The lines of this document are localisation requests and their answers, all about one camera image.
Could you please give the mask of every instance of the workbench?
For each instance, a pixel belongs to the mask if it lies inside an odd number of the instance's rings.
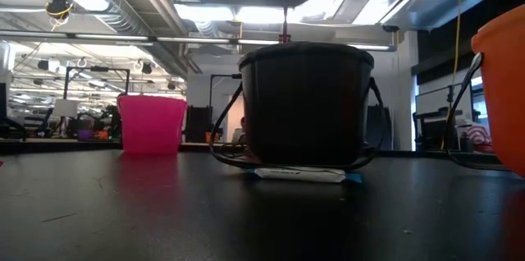
[[[443,159],[376,158],[344,184],[209,153],[0,160],[1,260],[525,260],[523,180]]]

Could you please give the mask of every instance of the bucket handle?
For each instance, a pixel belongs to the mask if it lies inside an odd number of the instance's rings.
[[[377,154],[378,154],[378,152],[379,152],[379,150],[381,148],[381,145],[383,143],[383,138],[385,136],[385,129],[387,127],[388,122],[386,121],[385,107],[383,105],[383,100],[381,98],[381,93],[379,91],[379,88],[377,87],[376,80],[373,77],[370,78],[370,82],[368,83],[368,89],[371,89],[374,92],[374,94],[376,95],[377,102],[379,103],[379,107],[381,109],[381,119],[382,119],[382,122],[383,122],[383,127],[382,127],[381,138],[379,140],[379,144],[373,150],[372,154],[370,154],[368,157],[366,157],[366,158],[364,158],[364,159],[362,159],[360,161],[356,161],[356,162],[353,162],[353,163],[348,164],[348,165],[335,165],[335,166],[323,165],[323,166],[308,166],[308,167],[324,167],[324,168],[331,167],[331,168],[344,169],[345,171],[348,172],[348,171],[352,171],[352,170],[355,170],[357,168],[364,167],[364,166],[368,165],[377,156]],[[243,169],[252,169],[252,168],[256,168],[256,167],[279,167],[279,168],[293,168],[293,167],[297,167],[296,165],[281,165],[281,164],[279,164],[279,165],[271,165],[271,164],[268,164],[268,163],[251,163],[251,162],[247,162],[247,161],[245,161],[243,159],[238,159],[236,157],[230,157],[229,158],[229,157],[227,157],[227,156],[225,156],[225,155],[223,155],[221,153],[216,153],[215,152],[213,144],[214,144],[215,136],[217,135],[217,132],[219,130],[219,126],[221,126],[221,123],[224,120],[224,118],[226,117],[226,114],[228,114],[228,112],[230,111],[230,108],[233,106],[234,102],[237,100],[237,98],[239,97],[239,95],[242,92],[242,90],[243,90],[243,83],[241,82],[239,84],[239,87],[237,88],[237,90],[231,96],[230,102],[228,103],[228,105],[226,105],[226,107],[222,111],[221,115],[219,116],[219,118],[215,122],[215,125],[213,126],[213,129],[212,129],[210,142],[208,144],[209,145],[209,149],[210,149],[210,153],[213,155],[213,157],[216,160],[218,160],[221,163],[225,163],[225,164],[228,164],[228,165],[231,165],[231,166],[234,166],[234,167],[240,167],[240,168],[243,168]]]
[[[474,56],[474,59],[472,60],[472,63],[470,65],[470,68],[467,71],[467,75],[463,79],[463,83],[461,84],[461,89],[459,90],[458,97],[454,101],[454,105],[452,105],[452,108],[450,109],[450,114],[446,118],[445,123],[445,130],[443,133],[443,144],[445,146],[445,151],[449,155],[450,160],[460,165],[461,167],[468,167],[476,170],[492,170],[492,171],[506,171],[511,172],[505,165],[500,163],[467,163],[467,162],[460,162],[451,152],[449,148],[449,133],[452,128],[452,119],[454,118],[454,114],[456,112],[456,108],[458,107],[459,101],[461,100],[461,97],[463,97],[463,94],[465,93],[465,90],[467,90],[468,85],[470,84],[470,80],[474,76],[474,72],[476,72],[479,67],[482,66],[483,63],[483,53],[477,53]]]

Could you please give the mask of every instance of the black bucket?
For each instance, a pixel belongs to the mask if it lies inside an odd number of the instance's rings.
[[[336,43],[284,43],[246,54],[245,132],[262,163],[342,166],[363,146],[373,57]]]

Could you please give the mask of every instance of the black table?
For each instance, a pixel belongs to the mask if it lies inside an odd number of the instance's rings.
[[[525,260],[523,181],[445,160],[377,158],[342,185],[206,153],[0,160],[1,260]]]

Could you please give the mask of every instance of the pink bucket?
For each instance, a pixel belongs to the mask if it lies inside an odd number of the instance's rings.
[[[118,104],[125,152],[177,154],[186,101],[141,95],[122,96]]]

